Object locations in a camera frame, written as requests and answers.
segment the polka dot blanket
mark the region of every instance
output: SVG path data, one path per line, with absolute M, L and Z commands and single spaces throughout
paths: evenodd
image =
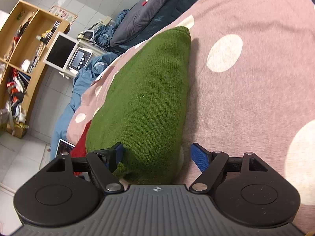
M 189 156 L 193 142 L 230 156 L 255 152 L 299 191 L 294 223 L 315 230 L 314 22 L 312 0 L 199 0 L 161 30 L 186 26 L 192 40 L 184 163 L 175 183 L 189 186 L 200 175 Z M 79 140 L 117 72 L 146 42 L 83 94 L 68 140 Z

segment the red object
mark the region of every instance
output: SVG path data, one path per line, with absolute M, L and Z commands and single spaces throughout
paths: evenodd
M 86 148 L 85 148 L 85 141 L 86 141 L 86 135 L 88 134 L 88 130 L 90 128 L 91 121 L 89 121 L 85 129 L 82 133 L 82 136 L 80 137 L 78 143 L 76 144 L 76 147 L 73 148 L 73 150 L 70 152 L 70 155 L 72 158 L 74 157 L 85 157 L 86 156 Z M 81 172 L 74 172 L 75 176 L 79 176 Z

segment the black screen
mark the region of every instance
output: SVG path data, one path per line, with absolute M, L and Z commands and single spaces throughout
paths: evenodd
M 58 39 L 55 41 L 54 46 L 47 57 L 47 61 L 63 68 L 75 45 L 74 42 L 63 36 L 58 36 Z

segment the folded green garment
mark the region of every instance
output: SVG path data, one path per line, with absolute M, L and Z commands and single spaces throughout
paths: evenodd
M 130 183 L 170 184 L 178 169 L 188 92 L 190 34 L 158 34 L 114 78 L 92 119 L 86 150 L 123 143 L 114 175 Z

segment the knit texture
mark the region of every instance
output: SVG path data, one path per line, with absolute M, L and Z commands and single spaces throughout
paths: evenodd
M 123 143 L 114 175 L 170 184 L 177 168 L 188 92 L 190 34 L 176 27 L 152 38 L 114 77 L 92 119 L 86 150 Z

